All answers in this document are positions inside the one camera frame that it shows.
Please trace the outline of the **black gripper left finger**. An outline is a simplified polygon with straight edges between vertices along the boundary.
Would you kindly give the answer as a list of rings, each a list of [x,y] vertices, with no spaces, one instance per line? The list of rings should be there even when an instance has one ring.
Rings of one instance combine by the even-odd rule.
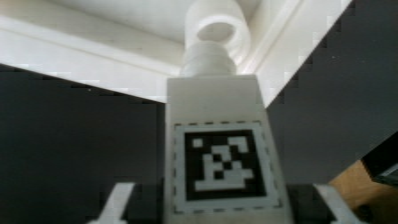
[[[118,182],[105,197],[100,214],[88,224],[159,224],[155,184]]]

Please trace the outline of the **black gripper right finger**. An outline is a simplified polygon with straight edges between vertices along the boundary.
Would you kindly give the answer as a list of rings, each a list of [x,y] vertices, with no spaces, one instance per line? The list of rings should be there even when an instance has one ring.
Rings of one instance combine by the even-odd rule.
[[[342,194],[329,184],[292,184],[288,196],[296,224],[360,224]]]

